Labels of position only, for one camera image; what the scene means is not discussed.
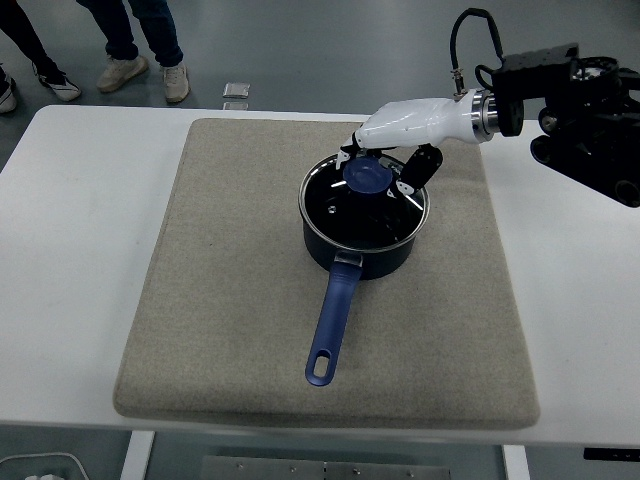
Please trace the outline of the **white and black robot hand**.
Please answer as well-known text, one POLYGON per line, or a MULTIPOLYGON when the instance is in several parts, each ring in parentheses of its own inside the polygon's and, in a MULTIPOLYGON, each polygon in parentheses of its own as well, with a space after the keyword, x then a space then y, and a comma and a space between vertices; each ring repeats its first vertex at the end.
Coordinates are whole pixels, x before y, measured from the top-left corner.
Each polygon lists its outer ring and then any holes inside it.
POLYGON ((369 117, 343 145, 336 157, 336 168, 354 159, 362 150, 425 146, 418 156, 422 166, 434 148, 447 139, 479 144, 492 138, 485 129, 479 91, 472 90, 459 101, 446 98, 413 99, 391 102, 369 117))

